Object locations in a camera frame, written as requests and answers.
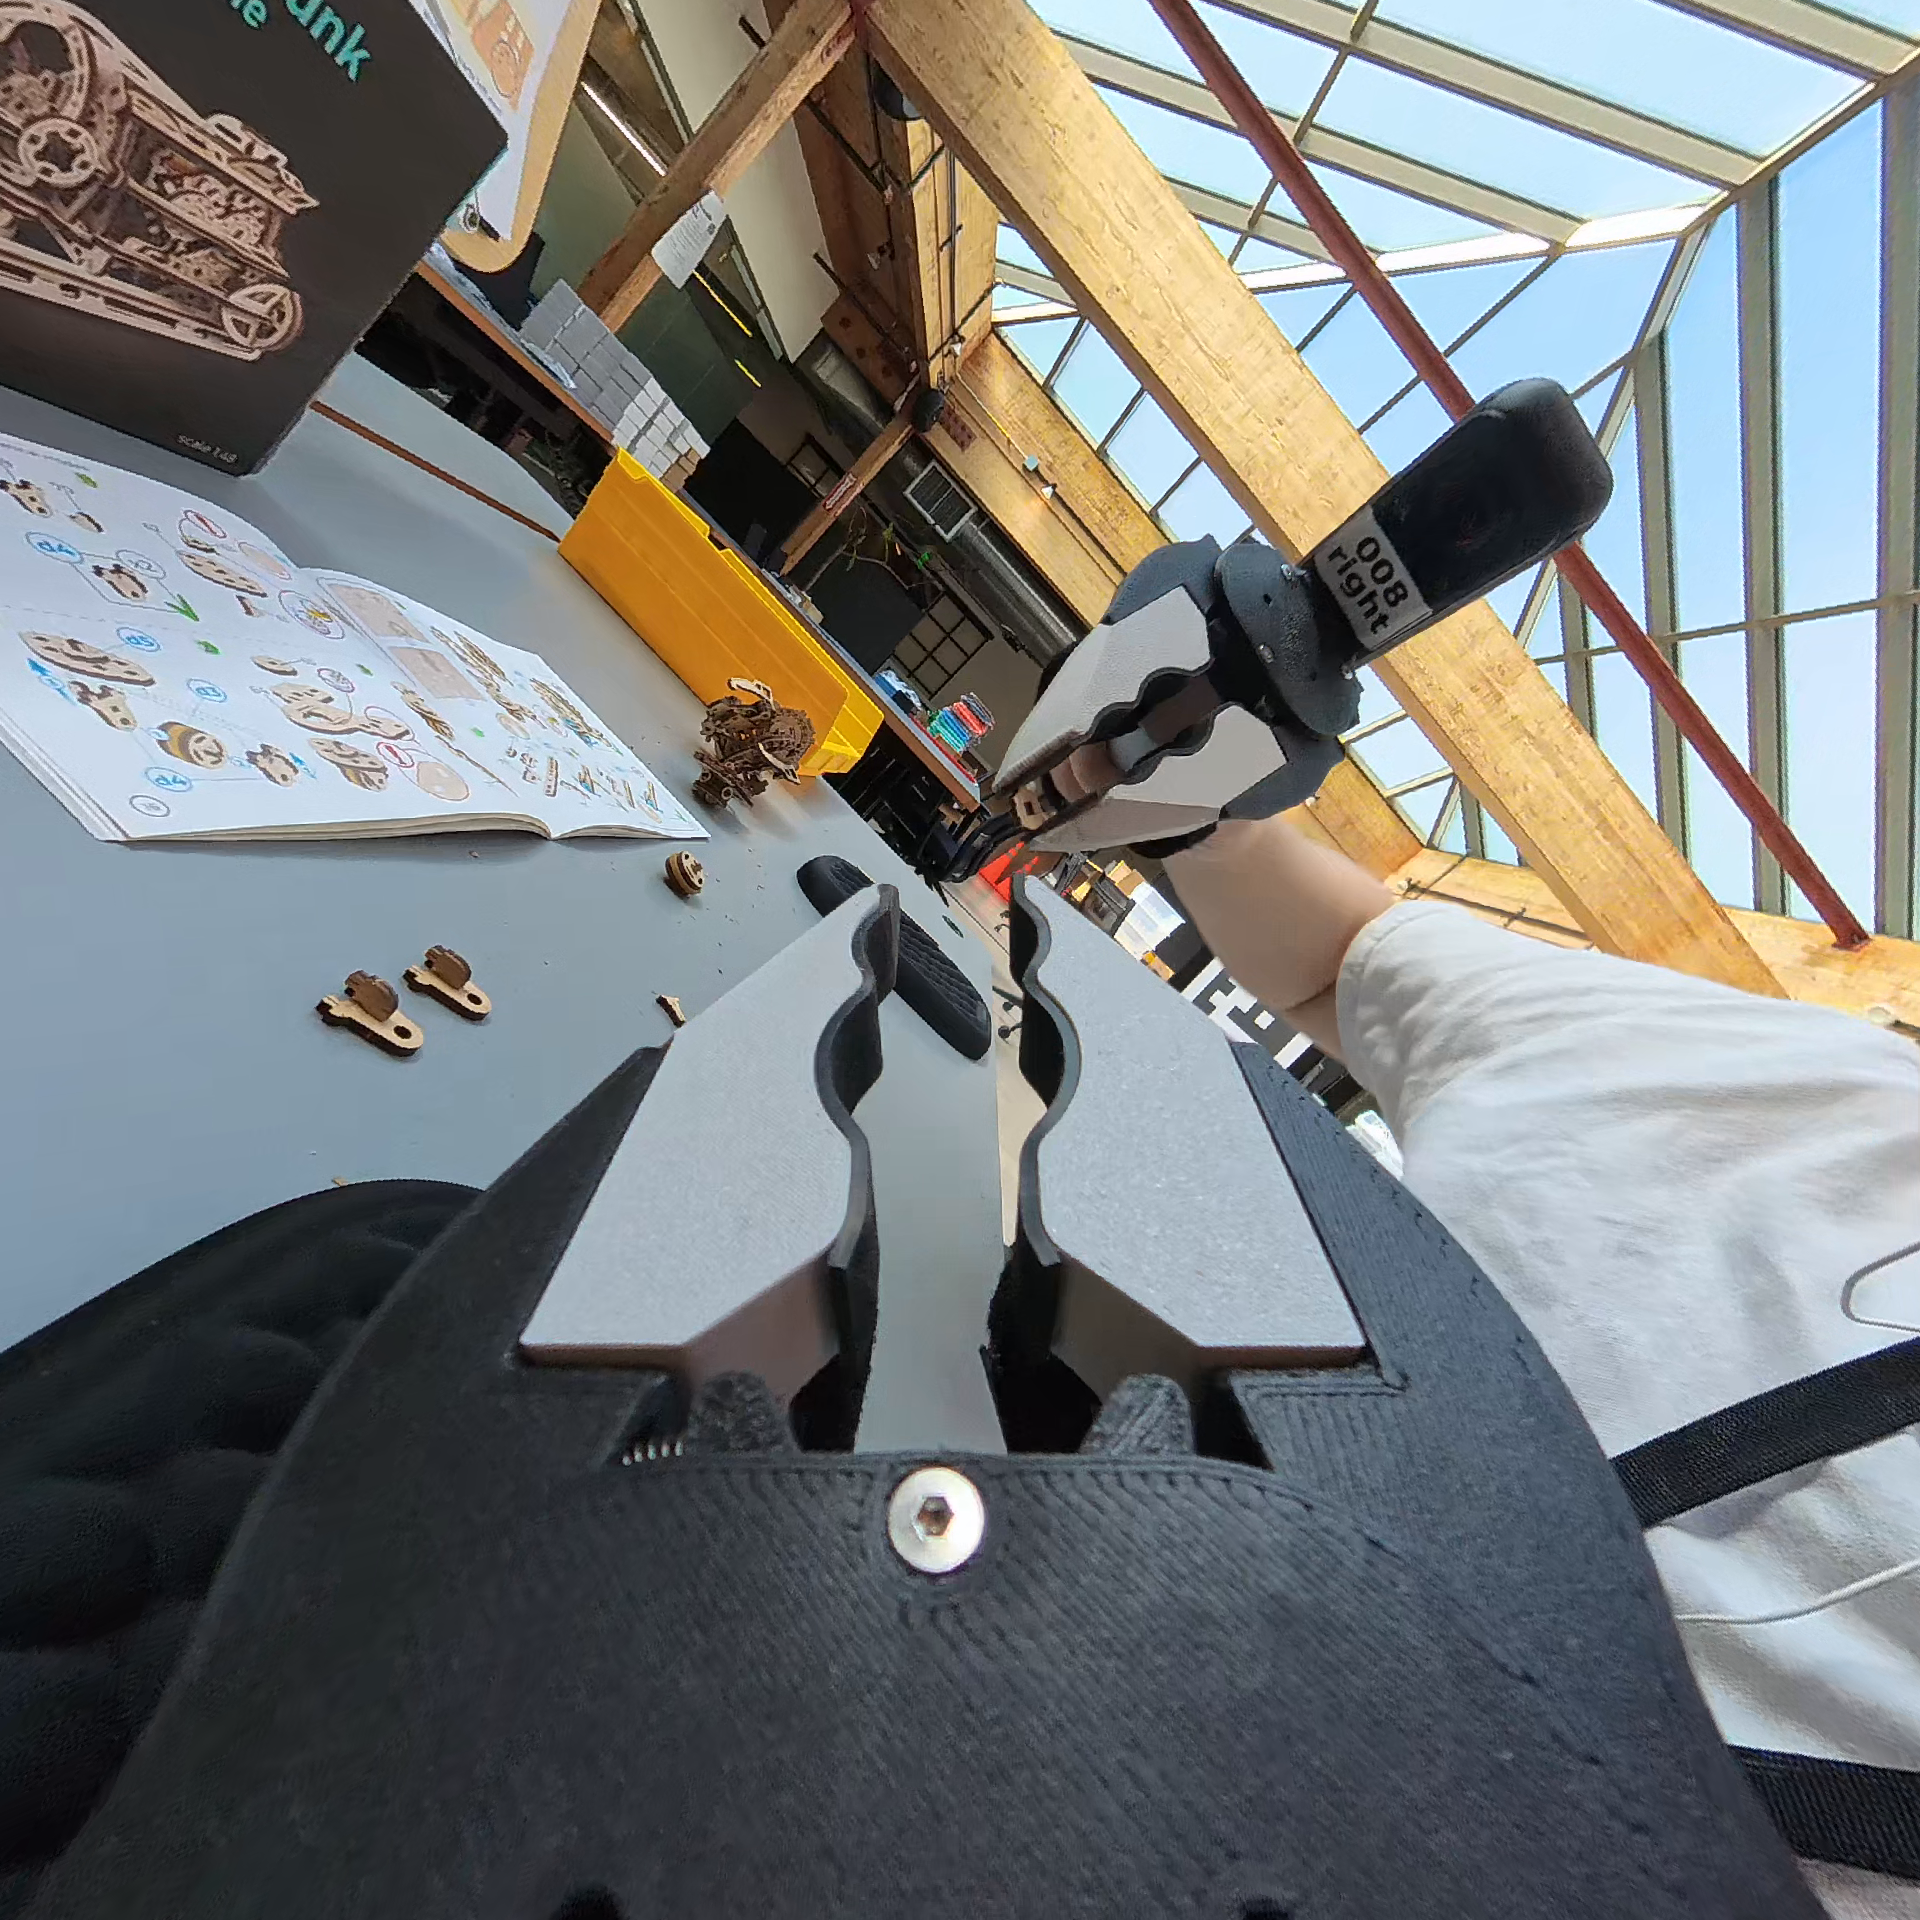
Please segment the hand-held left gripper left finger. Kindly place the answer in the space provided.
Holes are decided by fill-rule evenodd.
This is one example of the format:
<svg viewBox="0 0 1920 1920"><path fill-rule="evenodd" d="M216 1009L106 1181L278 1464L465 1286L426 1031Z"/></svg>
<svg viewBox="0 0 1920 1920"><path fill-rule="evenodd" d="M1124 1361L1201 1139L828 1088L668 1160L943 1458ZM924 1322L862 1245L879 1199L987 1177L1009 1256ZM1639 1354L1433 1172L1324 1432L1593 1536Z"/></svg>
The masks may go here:
<svg viewBox="0 0 1920 1920"><path fill-rule="evenodd" d="M834 1372L857 1404L878 1328L871 1151L900 893L878 882L661 1050L519 1333L531 1364L753 1374L779 1404Z"/></svg>

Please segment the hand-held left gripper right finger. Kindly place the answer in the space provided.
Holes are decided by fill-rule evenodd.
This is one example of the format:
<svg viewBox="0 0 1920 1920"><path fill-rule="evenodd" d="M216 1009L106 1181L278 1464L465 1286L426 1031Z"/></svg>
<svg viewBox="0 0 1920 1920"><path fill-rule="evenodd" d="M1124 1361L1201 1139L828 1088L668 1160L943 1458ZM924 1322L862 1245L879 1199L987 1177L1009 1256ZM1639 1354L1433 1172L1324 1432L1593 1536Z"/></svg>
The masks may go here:
<svg viewBox="0 0 1920 1920"><path fill-rule="evenodd" d="M1046 884L1014 884L1009 939L1042 1112L1020 1142L996 1362L1108 1397L1364 1356L1225 1033Z"/></svg>

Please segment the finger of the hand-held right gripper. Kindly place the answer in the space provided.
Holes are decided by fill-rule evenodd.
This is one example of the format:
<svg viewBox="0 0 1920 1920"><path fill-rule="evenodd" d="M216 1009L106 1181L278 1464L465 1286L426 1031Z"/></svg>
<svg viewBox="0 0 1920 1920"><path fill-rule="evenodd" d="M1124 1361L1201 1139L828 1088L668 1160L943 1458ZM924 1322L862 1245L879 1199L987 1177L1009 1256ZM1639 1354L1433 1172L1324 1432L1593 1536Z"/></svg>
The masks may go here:
<svg viewBox="0 0 1920 1920"><path fill-rule="evenodd" d="M1166 752L1138 778L1092 796L1029 840L1035 852L1157 848L1209 830L1250 790L1285 772L1272 730L1254 716L1216 716L1189 752Z"/></svg>
<svg viewBox="0 0 1920 1920"><path fill-rule="evenodd" d="M1184 589L1096 627L1003 746L996 785L1042 780L1088 742L1112 742L1119 780L1199 749L1228 705L1207 621Z"/></svg>

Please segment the person's right forearm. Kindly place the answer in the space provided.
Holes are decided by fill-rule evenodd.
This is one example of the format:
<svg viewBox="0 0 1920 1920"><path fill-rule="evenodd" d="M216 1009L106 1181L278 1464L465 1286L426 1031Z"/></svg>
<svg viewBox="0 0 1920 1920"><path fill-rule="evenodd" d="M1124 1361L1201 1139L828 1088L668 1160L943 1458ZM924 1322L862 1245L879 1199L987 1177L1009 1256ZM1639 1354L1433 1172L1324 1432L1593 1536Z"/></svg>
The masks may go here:
<svg viewBox="0 0 1920 1920"><path fill-rule="evenodd" d="M1348 1060L1340 975L1359 935L1397 902L1393 891L1282 816L1224 821L1162 865L1224 970L1320 1052Z"/></svg>

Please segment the framed marker code sign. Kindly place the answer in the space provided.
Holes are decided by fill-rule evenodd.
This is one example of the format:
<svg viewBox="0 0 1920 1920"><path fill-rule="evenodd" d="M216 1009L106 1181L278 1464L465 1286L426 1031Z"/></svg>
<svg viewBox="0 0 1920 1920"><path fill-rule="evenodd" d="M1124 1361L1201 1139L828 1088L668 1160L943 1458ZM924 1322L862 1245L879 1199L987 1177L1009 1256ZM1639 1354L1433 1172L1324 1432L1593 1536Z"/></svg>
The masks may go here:
<svg viewBox="0 0 1920 1920"><path fill-rule="evenodd" d="M1201 956L1172 976L1173 988L1236 1044L1255 1044L1329 1112L1361 1101L1348 1068L1308 1034L1244 988L1216 956Z"/></svg>

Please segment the black padded wrist rest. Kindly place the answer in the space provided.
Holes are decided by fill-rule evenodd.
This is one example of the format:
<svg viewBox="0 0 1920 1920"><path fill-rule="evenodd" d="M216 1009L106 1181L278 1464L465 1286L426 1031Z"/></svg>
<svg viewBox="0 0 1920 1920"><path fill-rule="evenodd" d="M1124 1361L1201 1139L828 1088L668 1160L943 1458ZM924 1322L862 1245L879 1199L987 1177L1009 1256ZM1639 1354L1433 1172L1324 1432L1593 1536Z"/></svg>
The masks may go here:
<svg viewBox="0 0 1920 1920"><path fill-rule="evenodd" d="M822 917L876 886L871 876L836 855L801 862L794 879ZM987 1057L994 1026L985 999L908 913L900 917L893 993L955 1054L970 1063Z"/></svg>

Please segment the person's white shirt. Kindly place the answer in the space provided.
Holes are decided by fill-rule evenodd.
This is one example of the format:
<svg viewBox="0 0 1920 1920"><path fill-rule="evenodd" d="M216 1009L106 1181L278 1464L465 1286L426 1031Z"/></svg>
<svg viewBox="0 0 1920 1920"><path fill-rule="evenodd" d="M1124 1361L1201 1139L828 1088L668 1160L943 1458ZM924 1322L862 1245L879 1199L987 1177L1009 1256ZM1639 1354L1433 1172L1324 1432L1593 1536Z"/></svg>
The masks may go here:
<svg viewBox="0 0 1920 1920"><path fill-rule="evenodd" d="M1915 1049L1388 910L1336 990L1411 1194L1619 1456L1915 1338ZM1652 1529L1729 1747L1915 1773L1915 1426Z"/></svg>

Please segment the partly built wooden model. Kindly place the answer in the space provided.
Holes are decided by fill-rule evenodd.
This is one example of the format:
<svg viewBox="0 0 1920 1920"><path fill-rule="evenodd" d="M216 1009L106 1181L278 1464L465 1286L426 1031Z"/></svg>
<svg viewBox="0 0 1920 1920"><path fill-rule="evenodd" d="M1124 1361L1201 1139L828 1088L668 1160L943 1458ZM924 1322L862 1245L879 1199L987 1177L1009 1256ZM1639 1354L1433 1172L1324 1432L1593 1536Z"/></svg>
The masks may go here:
<svg viewBox="0 0 1920 1920"><path fill-rule="evenodd" d="M779 705L761 683L729 679L702 716L692 796L707 808L753 804L776 782L798 785L813 746L801 708Z"/></svg>

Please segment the yellow plastic bin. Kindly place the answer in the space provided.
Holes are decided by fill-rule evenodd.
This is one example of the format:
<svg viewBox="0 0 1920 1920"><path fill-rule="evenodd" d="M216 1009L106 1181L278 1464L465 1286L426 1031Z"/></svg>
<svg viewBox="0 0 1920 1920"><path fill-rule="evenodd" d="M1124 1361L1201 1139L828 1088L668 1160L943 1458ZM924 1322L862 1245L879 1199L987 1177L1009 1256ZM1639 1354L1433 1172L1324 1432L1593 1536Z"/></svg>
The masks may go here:
<svg viewBox="0 0 1920 1920"><path fill-rule="evenodd" d="M813 729L804 778L852 772L881 730L870 685L625 450L611 454L558 552L702 705L753 683L804 712Z"/></svg>

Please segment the stack of small white boxes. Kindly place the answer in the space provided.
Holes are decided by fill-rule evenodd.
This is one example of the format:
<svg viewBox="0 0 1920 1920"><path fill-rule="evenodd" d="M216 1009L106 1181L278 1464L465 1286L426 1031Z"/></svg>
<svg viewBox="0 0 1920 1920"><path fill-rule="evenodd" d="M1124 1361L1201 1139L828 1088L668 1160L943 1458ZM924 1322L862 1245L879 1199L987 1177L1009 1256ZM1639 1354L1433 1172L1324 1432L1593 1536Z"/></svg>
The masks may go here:
<svg viewBox="0 0 1920 1920"><path fill-rule="evenodd" d="M553 283L516 331L518 340L605 431L609 445L654 478L696 468L707 441L660 378L625 349L564 280Z"/></svg>

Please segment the open instruction booklet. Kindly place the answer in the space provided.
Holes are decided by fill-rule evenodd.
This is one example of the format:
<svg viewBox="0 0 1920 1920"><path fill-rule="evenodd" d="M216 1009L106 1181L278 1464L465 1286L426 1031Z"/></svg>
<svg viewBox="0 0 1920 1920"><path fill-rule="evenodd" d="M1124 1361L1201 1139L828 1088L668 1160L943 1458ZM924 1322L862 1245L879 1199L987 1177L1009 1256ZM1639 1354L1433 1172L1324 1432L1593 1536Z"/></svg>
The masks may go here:
<svg viewBox="0 0 1920 1920"><path fill-rule="evenodd" d="M94 838L707 838L537 654L58 447L1 483L4 746Z"/></svg>

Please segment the paper instruction poster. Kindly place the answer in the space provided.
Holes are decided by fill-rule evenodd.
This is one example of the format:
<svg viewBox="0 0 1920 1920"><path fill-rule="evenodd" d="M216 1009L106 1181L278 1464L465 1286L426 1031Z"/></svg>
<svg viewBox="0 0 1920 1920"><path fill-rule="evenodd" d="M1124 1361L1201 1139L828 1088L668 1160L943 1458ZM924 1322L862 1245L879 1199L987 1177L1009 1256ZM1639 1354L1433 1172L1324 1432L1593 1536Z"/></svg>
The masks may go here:
<svg viewBox="0 0 1920 1920"><path fill-rule="evenodd" d="M556 60L571 2L424 2L492 109L504 119L533 104L540 83Z"/></svg>

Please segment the black model kit box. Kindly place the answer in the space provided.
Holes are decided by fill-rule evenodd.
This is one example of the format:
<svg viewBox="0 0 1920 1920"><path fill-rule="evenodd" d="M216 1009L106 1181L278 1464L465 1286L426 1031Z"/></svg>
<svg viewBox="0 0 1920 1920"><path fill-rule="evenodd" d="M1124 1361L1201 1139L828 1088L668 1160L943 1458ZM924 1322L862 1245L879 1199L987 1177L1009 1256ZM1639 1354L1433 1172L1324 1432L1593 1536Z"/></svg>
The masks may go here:
<svg viewBox="0 0 1920 1920"><path fill-rule="evenodd" d="M5 2L4 386L249 475L506 146L426 5Z"/></svg>

